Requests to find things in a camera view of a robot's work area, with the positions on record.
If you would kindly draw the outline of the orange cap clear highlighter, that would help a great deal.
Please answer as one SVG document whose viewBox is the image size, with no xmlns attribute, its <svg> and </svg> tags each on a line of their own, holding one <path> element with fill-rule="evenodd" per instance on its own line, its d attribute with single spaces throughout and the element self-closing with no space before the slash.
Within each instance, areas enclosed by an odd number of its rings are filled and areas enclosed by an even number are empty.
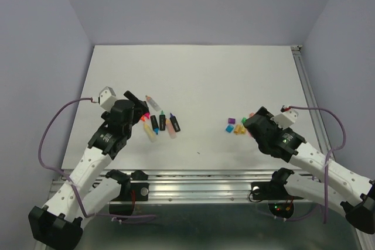
<svg viewBox="0 0 375 250">
<path fill-rule="evenodd" d="M 152 97 L 146 95 L 145 98 L 146 98 L 146 102 L 152 107 L 153 110 L 155 110 L 156 112 L 161 110 L 158 103 Z"/>
</svg>

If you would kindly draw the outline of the blue cap black highlighter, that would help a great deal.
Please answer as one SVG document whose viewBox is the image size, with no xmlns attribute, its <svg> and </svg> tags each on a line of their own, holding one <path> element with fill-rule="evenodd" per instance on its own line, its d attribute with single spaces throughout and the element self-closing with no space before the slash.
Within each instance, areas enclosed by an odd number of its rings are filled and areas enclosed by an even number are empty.
<svg viewBox="0 0 375 250">
<path fill-rule="evenodd" d="M 159 125 L 158 125 L 158 121 L 157 121 L 157 118 L 155 115 L 151 115 L 150 116 L 150 120 L 151 120 L 151 125 L 152 125 L 152 130 L 158 134 L 159 133 Z"/>
</svg>

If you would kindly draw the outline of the yellow highlighter cap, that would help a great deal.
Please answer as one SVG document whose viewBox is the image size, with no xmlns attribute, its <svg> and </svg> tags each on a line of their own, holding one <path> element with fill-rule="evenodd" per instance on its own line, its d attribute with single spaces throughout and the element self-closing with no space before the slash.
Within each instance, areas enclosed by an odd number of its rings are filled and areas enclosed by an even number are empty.
<svg viewBox="0 0 375 250">
<path fill-rule="evenodd" d="M 245 127 L 242 127 L 240 133 L 241 133 L 242 135 L 244 135 L 244 134 L 246 133 L 246 131 L 247 131 L 247 130 L 245 129 Z"/>
</svg>

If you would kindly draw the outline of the green cap black highlighter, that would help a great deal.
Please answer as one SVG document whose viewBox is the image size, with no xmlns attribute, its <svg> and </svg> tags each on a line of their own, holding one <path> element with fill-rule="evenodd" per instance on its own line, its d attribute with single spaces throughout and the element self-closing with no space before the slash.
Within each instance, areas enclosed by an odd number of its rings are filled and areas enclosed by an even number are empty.
<svg viewBox="0 0 375 250">
<path fill-rule="evenodd" d="M 159 114 L 159 129 L 164 131 L 166 129 L 166 115 L 163 111 Z"/>
</svg>

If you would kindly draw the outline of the peach highlighter cap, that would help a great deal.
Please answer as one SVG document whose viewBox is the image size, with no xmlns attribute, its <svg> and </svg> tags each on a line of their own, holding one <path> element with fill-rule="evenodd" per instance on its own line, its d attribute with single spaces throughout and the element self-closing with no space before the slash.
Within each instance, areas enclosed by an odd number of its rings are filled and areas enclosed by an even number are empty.
<svg viewBox="0 0 375 250">
<path fill-rule="evenodd" d="M 241 125 L 240 124 L 237 124 L 236 125 L 236 127 L 234 128 L 234 133 L 236 134 L 236 135 L 238 135 L 240 132 L 241 132 Z"/>
</svg>

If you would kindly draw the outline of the yellow clear highlighter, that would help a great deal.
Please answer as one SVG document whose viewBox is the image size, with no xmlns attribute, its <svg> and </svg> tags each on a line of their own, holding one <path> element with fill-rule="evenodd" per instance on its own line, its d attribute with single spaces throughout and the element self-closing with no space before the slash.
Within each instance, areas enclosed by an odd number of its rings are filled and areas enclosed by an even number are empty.
<svg viewBox="0 0 375 250">
<path fill-rule="evenodd" d="M 143 129 L 144 129 L 144 132 L 146 133 L 148 139 L 151 141 L 151 142 L 155 142 L 156 141 L 156 134 L 155 132 L 151 129 L 151 127 L 144 123 L 143 124 Z"/>
</svg>

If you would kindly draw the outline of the purple cap black highlighter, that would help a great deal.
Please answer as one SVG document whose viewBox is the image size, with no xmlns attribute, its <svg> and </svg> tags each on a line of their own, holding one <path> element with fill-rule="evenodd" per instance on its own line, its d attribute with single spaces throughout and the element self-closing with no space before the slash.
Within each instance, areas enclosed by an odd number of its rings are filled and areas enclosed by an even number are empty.
<svg viewBox="0 0 375 250">
<path fill-rule="evenodd" d="M 176 119 L 173 113 L 170 113 L 170 121 L 175 132 L 180 132 L 180 126 L 179 126 L 178 120 Z"/>
</svg>

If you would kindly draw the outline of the peach clear highlighter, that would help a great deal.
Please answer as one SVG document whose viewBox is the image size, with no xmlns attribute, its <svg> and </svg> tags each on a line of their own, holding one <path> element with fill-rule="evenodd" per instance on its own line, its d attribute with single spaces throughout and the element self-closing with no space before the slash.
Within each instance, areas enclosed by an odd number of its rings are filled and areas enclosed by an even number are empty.
<svg viewBox="0 0 375 250">
<path fill-rule="evenodd" d="M 166 119 L 166 129 L 168 131 L 168 134 L 170 136 L 171 139 L 175 139 L 176 138 L 176 132 L 174 130 L 174 127 L 171 123 L 171 121 L 169 119 Z"/>
</svg>

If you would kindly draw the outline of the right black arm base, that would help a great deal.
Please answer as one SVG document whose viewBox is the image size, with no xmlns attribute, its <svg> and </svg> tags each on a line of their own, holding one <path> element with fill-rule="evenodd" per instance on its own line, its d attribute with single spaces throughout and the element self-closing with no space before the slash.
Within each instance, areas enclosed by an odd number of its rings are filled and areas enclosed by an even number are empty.
<svg viewBox="0 0 375 250">
<path fill-rule="evenodd" d="M 253 182 L 248 195 L 249 202 L 276 201 L 268 203 L 271 214 L 276 218 L 290 219 L 294 213 L 294 196 L 287 192 L 285 185 L 293 174 L 290 169 L 280 168 L 272 174 L 270 181 Z"/>
</svg>

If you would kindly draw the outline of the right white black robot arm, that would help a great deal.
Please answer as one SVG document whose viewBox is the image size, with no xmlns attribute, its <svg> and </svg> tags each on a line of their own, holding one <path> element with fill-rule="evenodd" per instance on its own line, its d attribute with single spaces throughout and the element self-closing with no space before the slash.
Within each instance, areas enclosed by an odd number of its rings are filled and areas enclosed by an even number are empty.
<svg viewBox="0 0 375 250">
<path fill-rule="evenodd" d="M 244 127 L 265 155 L 281 159 L 310 173 L 318 181 L 306 180 L 293 171 L 279 169 L 272 176 L 273 196 L 289 194 L 302 197 L 344 216 L 357 230 L 374 234 L 374 180 L 361 176 L 331 159 L 345 142 L 327 153 L 320 152 L 303 136 L 293 131 L 298 106 L 284 105 L 273 115 L 261 107 L 245 122 Z"/>
</svg>

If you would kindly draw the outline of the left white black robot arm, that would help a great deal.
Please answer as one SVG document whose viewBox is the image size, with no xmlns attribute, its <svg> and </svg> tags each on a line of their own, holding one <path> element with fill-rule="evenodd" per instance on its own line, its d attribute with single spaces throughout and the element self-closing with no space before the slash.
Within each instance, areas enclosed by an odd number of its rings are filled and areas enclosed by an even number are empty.
<svg viewBox="0 0 375 250">
<path fill-rule="evenodd" d="M 103 207 L 113 199 L 129 198 L 135 203 L 131 176 L 110 170 L 97 187 L 93 184 L 115 159 L 132 135 L 132 127 L 147 113 L 145 101 L 126 91 L 124 99 L 113 89 L 100 91 L 96 103 L 104 110 L 103 123 L 91 137 L 78 165 L 70 174 L 40 162 L 45 169 L 59 173 L 66 180 L 42 207 L 33 207 L 28 215 L 35 240 L 53 249 L 74 249 L 89 222 L 102 216 Z"/>
</svg>

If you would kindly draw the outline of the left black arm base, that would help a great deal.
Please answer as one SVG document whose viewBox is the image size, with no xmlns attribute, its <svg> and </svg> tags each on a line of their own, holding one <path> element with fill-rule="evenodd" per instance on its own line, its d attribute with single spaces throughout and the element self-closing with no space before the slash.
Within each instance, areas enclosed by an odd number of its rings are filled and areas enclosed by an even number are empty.
<svg viewBox="0 0 375 250">
<path fill-rule="evenodd" d="M 120 193 L 112 202 L 144 202 L 148 201 L 149 175 L 142 170 L 136 170 L 131 174 L 112 169 L 105 175 L 108 179 L 114 179 L 120 184 Z"/>
</svg>

